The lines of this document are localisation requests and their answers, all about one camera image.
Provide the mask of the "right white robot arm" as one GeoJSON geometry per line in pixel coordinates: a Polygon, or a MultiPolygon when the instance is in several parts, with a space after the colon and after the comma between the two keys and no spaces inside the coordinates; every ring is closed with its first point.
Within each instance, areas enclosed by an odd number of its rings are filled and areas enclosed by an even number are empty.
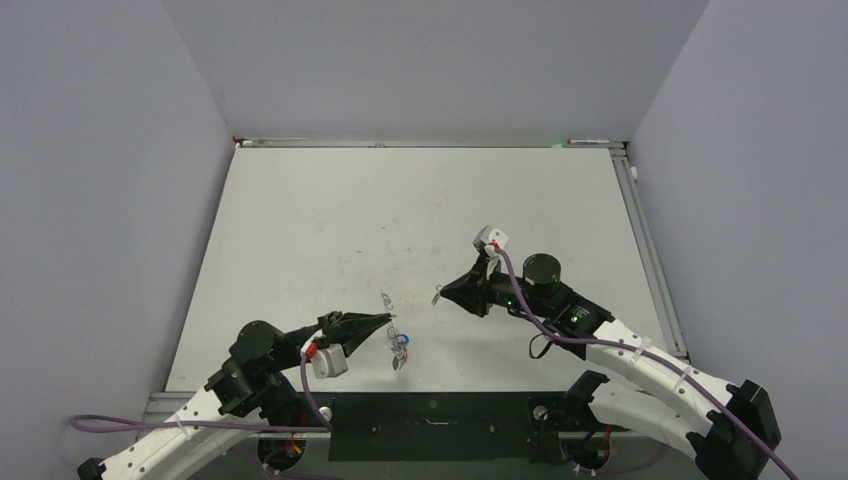
{"type": "Polygon", "coordinates": [[[517,276],[505,251],[490,244],[439,296],[479,317],[502,307],[549,342],[630,382],[624,387],[600,371],[585,372],[564,403],[567,419],[579,428],[599,422],[641,433],[689,457],[708,479],[756,479],[778,460],[782,435],[765,389],[751,380],[736,385],[673,357],[560,274],[555,257],[537,253],[517,276]]]}

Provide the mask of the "key with green tag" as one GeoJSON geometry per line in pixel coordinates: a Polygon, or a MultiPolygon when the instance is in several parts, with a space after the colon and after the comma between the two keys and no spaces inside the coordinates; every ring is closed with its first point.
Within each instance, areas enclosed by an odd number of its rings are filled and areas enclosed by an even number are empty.
{"type": "Polygon", "coordinates": [[[432,300],[431,300],[431,305],[432,305],[432,306],[436,306],[436,305],[437,305],[437,303],[438,303],[438,301],[440,300],[440,298],[441,298],[441,290],[442,290],[442,288],[443,288],[443,286],[442,286],[442,285],[436,285],[436,287],[435,287],[435,294],[434,294],[434,296],[433,296],[433,298],[432,298],[432,300]]]}

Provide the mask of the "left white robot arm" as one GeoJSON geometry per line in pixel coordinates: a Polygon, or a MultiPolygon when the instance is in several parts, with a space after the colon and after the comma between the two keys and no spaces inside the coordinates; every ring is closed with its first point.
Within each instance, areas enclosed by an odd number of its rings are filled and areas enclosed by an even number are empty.
{"type": "Polygon", "coordinates": [[[390,313],[333,311],[289,332],[254,320],[241,328],[219,370],[166,421],[146,424],[95,414],[70,424],[89,433],[138,432],[140,438],[77,468],[81,479],[186,479],[252,433],[329,433],[306,379],[333,378],[390,313]]]}

